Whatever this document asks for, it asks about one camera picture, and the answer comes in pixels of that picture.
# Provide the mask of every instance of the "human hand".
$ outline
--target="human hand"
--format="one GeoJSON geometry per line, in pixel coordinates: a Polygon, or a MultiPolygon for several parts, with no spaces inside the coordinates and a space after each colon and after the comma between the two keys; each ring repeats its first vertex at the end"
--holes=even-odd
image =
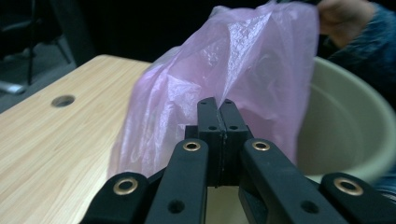
{"type": "Polygon", "coordinates": [[[361,34],[375,14],[367,0],[322,0],[318,4],[320,33],[343,48],[361,34]]]}

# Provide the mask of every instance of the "plastic bag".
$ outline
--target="plastic bag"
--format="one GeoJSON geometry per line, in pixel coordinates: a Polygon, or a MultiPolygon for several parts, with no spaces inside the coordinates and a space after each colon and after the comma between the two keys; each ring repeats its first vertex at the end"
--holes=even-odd
{"type": "Polygon", "coordinates": [[[182,46],[165,53],[135,83],[109,175],[151,176],[169,162],[198,101],[226,98],[255,137],[295,161],[318,42],[318,13],[302,3],[256,9],[215,7],[182,46]]]}

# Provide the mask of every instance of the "chair leg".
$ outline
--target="chair leg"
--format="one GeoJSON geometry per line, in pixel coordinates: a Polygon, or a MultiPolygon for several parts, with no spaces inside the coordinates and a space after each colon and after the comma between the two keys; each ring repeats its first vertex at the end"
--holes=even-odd
{"type": "Polygon", "coordinates": [[[64,51],[64,48],[62,48],[61,44],[58,41],[58,38],[54,39],[55,45],[58,47],[59,51],[62,53],[62,55],[64,56],[64,59],[67,61],[67,63],[71,63],[72,61],[70,61],[69,57],[67,57],[66,52],[64,51]]]}
{"type": "Polygon", "coordinates": [[[33,46],[29,47],[29,65],[27,69],[27,85],[32,85],[33,79],[33,58],[35,57],[35,53],[33,52],[33,46]]]}
{"type": "Polygon", "coordinates": [[[11,94],[21,94],[26,91],[26,88],[19,84],[9,83],[0,80],[0,91],[5,91],[11,94]]]}

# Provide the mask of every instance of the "floor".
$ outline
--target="floor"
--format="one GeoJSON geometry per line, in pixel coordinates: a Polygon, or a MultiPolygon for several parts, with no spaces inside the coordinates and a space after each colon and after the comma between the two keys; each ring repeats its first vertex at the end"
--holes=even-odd
{"type": "MultiPolygon", "coordinates": [[[[76,69],[65,39],[61,37],[59,43],[72,62],[67,62],[54,43],[40,43],[36,45],[33,65],[33,84],[28,86],[26,92],[22,94],[10,94],[0,91],[0,113],[76,69]]],[[[26,85],[27,56],[28,51],[26,50],[19,54],[7,56],[3,61],[0,61],[0,80],[26,85]]]]}

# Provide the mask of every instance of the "person's arm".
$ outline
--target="person's arm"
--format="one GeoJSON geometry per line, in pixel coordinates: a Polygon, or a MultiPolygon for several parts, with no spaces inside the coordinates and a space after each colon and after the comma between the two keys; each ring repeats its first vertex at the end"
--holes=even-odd
{"type": "Polygon", "coordinates": [[[322,0],[318,10],[321,33],[339,48],[329,60],[364,79],[396,106],[395,13],[364,0],[322,0]]]}

